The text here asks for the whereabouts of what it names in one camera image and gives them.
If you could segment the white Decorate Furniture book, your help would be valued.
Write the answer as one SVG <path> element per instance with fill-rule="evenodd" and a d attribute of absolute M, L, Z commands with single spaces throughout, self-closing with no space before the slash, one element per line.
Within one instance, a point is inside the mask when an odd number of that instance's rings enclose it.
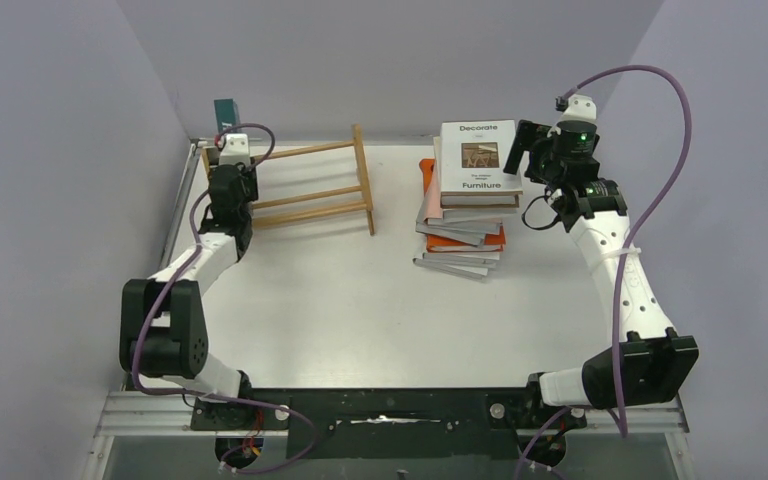
<path fill-rule="evenodd" d="M 437 158 L 441 206 L 517 206 L 522 180 L 504 171 L 515 133 L 512 119 L 444 122 Z"/>

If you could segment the teal Humor book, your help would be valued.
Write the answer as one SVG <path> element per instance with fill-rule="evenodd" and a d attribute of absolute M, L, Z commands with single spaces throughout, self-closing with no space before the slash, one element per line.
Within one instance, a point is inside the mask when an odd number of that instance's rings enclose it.
<path fill-rule="evenodd" d="M 215 99 L 213 106 L 218 132 L 222 132 L 226 128 L 233 127 L 240 122 L 238 106 L 234 99 Z"/>

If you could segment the white Afternoon tea book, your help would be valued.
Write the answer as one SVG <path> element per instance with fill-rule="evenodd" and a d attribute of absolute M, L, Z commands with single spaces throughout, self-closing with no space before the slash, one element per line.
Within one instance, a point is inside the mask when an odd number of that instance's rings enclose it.
<path fill-rule="evenodd" d="M 424 217 L 454 222 L 505 215 L 522 195 L 521 182 L 502 171 L 495 141 L 433 139 L 432 163 L 424 171 Z"/>

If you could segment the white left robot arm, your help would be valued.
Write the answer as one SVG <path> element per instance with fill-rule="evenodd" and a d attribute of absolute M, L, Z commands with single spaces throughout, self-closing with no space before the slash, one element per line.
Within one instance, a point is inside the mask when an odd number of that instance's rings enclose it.
<path fill-rule="evenodd" d="M 248 250 L 256 172 L 241 162 L 215 166 L 201 196 L 210 203 L 207 217 L 189 218 L 193 244 L 165 269 L 123 287 L 119 361 L 145 394 L 235 402 L 251 383 L 210 353 L 202 297 Z"/>

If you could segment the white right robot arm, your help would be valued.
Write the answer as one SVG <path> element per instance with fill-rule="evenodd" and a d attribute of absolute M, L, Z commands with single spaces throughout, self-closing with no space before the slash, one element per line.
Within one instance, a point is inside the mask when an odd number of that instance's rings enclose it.
<path fill-rule="evenodd" d="M 598 141 L 592 121 L 550 127 L 521 120 L 503 168 L 544 186 L 542 198 L 583 255 L 610 324 L 605 351 L 580 367 L 531 377 L 538 389 L 523 398 L 522 411 L 538 427 L 557 419 L 562 406 L 669 402 L 699 358 L 695 339 L 677 333 L 651 288 L 621 190 L 599 174 Z"/>

